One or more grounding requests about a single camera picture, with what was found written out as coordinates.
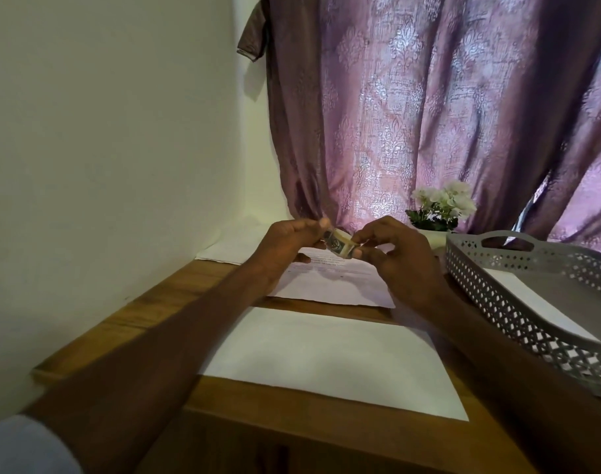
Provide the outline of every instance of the flower pot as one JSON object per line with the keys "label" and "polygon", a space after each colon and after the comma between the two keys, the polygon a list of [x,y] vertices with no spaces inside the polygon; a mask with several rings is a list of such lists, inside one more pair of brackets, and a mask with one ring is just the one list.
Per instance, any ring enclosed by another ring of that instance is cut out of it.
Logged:
{"label": "flower pot", "polygon": [[438,248],[445,248],[449,231],[430,231],[428,229],[417,229],[417,231],[427,238],[427,242],[430,243],[432,251]]}

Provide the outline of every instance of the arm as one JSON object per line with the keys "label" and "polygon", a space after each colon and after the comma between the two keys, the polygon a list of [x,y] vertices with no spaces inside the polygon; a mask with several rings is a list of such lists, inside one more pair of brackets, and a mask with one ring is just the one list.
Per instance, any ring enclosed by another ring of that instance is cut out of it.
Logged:
{"label": "arm", "polygon": [[[400,301],[469,358],[560,472],[601,473],[600,401],[462,302],[417,231],[386,217],[366,225],[353,240],[365,243],[353,256],[374,264]],[[394,251],[375,248],[383,243],[394,244]]]}
{"label": "arm", "polygon": [[94,362],[24,412],[68,445],[86,474],[131,471],[185,403],[210,352],[278,283],[326,222],[272,225],[250,259],[160,325]]}

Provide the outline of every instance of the wooden table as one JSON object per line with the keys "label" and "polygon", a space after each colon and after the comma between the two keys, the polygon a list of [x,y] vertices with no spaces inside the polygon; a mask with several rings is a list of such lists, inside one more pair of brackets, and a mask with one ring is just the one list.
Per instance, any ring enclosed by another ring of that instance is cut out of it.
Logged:
{"label": "wooden table", "polygon": [[[46,359],[33,370],[33,378],[52,385],[176,313],[233,269],[209,261],[189,263]],[[282,298],[266,298],[258,306],[393,322],[385,308]],[[449,343],[429,332],[470,422],[202,377],[183,413],[140,470],[163,474],[195,469],[210,473],[375,474],[405,468],[468,474],[536,472],[516,443],[521,440],[516,427],[486,382]]]}

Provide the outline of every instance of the forearm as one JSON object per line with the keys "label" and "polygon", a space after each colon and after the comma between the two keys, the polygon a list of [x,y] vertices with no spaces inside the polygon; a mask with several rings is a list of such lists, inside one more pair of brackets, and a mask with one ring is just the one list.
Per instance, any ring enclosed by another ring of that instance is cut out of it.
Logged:
{"label": "forearm", "polygon": [[25,414],[53,430],[86,473],[133,469],[265,282],[249,267],[239,268],[160,325],[56,385]]}
{"label": "forearm", "polygon": [[601,473],[600,401],[454,294],[426,315],[496,388],[561,472]]}

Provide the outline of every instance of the perforated tray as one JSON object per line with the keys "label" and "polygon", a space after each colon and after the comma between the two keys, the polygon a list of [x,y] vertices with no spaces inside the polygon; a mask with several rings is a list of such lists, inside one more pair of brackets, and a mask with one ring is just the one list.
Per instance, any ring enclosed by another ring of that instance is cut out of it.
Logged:
{"label": "perforated tray", "polygon": [[[512,237],[532,251],[486,248],[482,241]],[[512,272],[550,304],[601,339],[601,253],[546,243],[524,233],[493,231],[447,237],[447,270],[486,318],[525,349],[601,397],[601,342],[572,334],[541,318],[493,279],[485,268]]]}

